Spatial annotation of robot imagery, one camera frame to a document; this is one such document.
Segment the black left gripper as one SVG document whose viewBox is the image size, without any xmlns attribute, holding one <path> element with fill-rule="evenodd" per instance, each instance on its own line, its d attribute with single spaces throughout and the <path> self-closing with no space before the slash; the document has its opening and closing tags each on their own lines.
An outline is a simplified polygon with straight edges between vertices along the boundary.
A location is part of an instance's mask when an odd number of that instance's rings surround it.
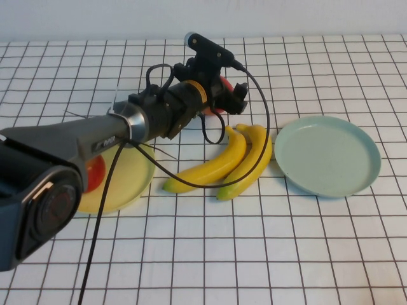
<svg viewBox="0 0 407 305">
<path fill-rule="evenodd" d="M 224 76 L 219 77 L 223 91 L 214 100 L 214 111 L 208 108 L 209 114 L 221 114 L 227 109 L 228 114 L 242 114 L 247 106 L 245 100 L 248 93 L 247 83 L 237 83 L 233 86 Z"/>
</svg>

